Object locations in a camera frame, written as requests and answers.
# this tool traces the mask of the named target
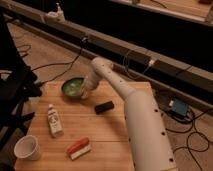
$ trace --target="white bottle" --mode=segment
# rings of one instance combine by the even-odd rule
[[[58,13],[58,20],[61,21],[61,22],[64,22],[65,21],[64,12],[62,11],[59,3],[56,3],[56,5],[57,5],[57,9],[58,9],[58,11],[57,11],[57,13]]]
[[[50,132],[53,137],[56,138],[64,134],[58,111],[54,108],[53,104],[49,104],[48,106],[48,122],[50,126]]]

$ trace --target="chair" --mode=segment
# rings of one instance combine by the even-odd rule
[[[41,96],[35,83],[37,76],[20,57],[0,8],[0,70],[10,72],[5,79],[0,74],[0,151],[19,128],[26,134],[24,122],[33,118],[34,113],[22,115],[24,102],[29,97]]]
[[[15,171],[15,170],[6,163],[0,163],[0,171]]]

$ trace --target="bowl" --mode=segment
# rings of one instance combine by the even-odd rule
[[[82,84],[84,82],[83,77],[74,77],[70,80],[67,80],[63,83],[61,90],[62,93],[70,98],[78,99],[81,98],[82,95]]]

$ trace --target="white cup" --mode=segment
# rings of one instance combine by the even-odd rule
[[[41,157],[38,139],[33,135],[22,137],[14,147],[14,154],[19,159],[38,160]]]

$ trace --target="sponge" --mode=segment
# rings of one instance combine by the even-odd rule
[[[70,156],[72,160],[80,157],[81,155],[89,152],[91,150],[91,145],[89,143],[89,139],[83,138],[79,141],[76,141],[71,147],[67,149],[67,154]]]

